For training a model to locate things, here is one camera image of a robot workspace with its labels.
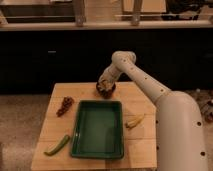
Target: speckled floor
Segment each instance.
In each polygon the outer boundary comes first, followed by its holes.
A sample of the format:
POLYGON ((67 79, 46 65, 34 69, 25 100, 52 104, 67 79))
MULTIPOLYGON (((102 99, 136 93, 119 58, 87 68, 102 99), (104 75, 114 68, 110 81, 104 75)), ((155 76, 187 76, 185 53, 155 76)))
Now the speckled floor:
MULTIPOLYGON (((187 93, 200 106, 213 98, 204 90, 199 95, 187 93)), ((30 171, 49 100, 50 95, 0 95, 0 171, 30 171)), ((209 171, 213 171, 213 123, 204 121, 204 129, 209 171)))

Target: green bean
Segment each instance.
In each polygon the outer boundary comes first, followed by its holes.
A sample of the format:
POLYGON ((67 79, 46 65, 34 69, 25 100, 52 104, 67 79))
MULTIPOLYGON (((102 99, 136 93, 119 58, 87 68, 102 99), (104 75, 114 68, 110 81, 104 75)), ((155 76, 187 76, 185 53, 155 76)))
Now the green bean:
POLYGON ((58 153, 70 140, 69 135, 65 135, 63 139, 59 142, 59 144, 51 151, 45 151, 44 154, 47 156, 53 156, 54 154, 58 153))

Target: wooden table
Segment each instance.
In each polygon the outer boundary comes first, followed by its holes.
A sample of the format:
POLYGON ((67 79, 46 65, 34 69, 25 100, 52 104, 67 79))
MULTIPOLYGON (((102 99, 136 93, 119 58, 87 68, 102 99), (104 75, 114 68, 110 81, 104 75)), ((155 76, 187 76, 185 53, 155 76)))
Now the wooden table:
POLYGON ((103 100, 95 89, 96 83, 56 84, 49 102, 40 138, 35 150, 31 169, 44 170, 94 170, 156 168, 155 107, 133 82, 116 83, 116 91, 110 100, 122 103, 123 123, 134 115, 145 113, 142 122, 132 130, 124 130, 124 158, 121 160, 77 159, 69 156, 70 145, 59 153, 47 157, 43 152, 55 147, 65 134, 72 133, 76 110, 80 100, 103 100), (56 111, 65 96, 71 96, 75 103, 62 117, 56 111))

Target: green tray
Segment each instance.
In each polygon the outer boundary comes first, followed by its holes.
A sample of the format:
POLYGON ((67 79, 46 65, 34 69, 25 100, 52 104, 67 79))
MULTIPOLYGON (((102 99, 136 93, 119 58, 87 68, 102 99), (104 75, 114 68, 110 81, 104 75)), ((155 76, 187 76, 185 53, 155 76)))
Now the green tray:
POLYGON ((82 100, 73 134, 72 157, 119 159, 124 155, 119 101, 82 100))

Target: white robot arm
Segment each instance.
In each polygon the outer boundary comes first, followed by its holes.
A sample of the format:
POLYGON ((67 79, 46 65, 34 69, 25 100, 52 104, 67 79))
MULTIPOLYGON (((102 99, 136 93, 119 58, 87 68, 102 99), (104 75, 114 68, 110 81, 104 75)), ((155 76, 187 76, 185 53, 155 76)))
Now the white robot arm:
POLYGON ((112 90, 122 73, 155 104, 158 171, 208 171, 202 118, 188 94, 172 91, 135 66, 133 52, 117 51, 97 83, 99 92, 112 90))

